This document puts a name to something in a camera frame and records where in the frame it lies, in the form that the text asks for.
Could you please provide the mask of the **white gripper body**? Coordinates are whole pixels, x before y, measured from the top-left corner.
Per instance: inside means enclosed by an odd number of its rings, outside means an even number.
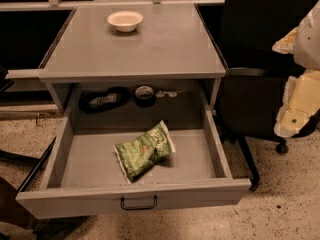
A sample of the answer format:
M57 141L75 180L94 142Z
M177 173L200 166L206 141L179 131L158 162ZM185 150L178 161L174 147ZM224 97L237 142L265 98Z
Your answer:
M304 68L320 69L320 0L297 28L294 61Z

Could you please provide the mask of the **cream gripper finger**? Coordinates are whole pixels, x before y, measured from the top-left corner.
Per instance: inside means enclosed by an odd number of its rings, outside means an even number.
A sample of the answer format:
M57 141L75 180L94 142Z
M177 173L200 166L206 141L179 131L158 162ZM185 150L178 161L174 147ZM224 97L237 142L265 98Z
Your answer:
M320 72L308 69L299 77L290 76L282 102L274 133L290 138L300 134L320 109Z
M297 27L292 29L283 38L276 41L275 44L272 46L272 50L280 54L293 54L295 49L296 35Z

